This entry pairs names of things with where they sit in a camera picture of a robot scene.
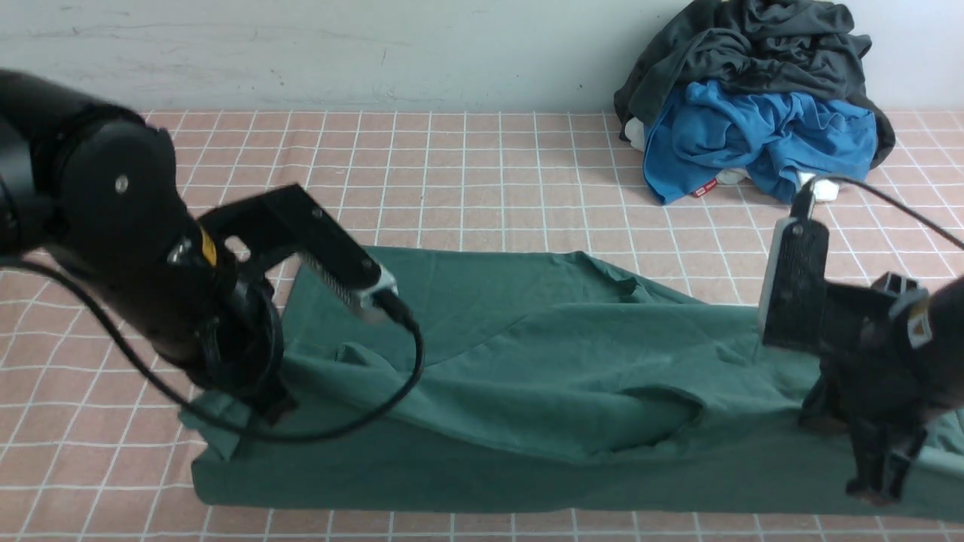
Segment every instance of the green t-shirt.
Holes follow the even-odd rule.
[[[848,498],[848,441],[796,425],[817,360],[761,347],[754,308],[708,305],[582,253],[371,254],[396,275],[421,325],[421,383],[387,418],[328,443],[238,442],[199,427],[209,443],[193,466],[203,501],[964,522],[958,420],[938,424],[905,503],[880,510]],[[283,324],[283,376],[302,406],[278,431],[355,418],[390,396],[413,365],[404,330],[360,322],[306,268]],[[215,393],[199,404],[246,418]]]

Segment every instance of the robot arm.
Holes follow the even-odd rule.
[[[46,250],[194,384],[236,397],[268,423],[296,406],[278,374],[281,319],[265,279],[288,257],[299,255],[356,315],[374,322],[387,312],[406,325],[420,349],[395,279],[300,186],[196,220],[174,175],[164,129],[0,71],[0,257]],[[226,247],[231,237],[249,258]]]
[[[876,189],[831,178],[861,185],[964,248]],[[933,294],[893,273],[871,287],[826,281],[829,231],[811,218],[812,188],[796,196],[774,232],[758,327],[764,345],[820,359],[800,425],[848,436],[857,475],[847,494],[886,506],[900,501],[929,426],[964,408],[964,278]]]

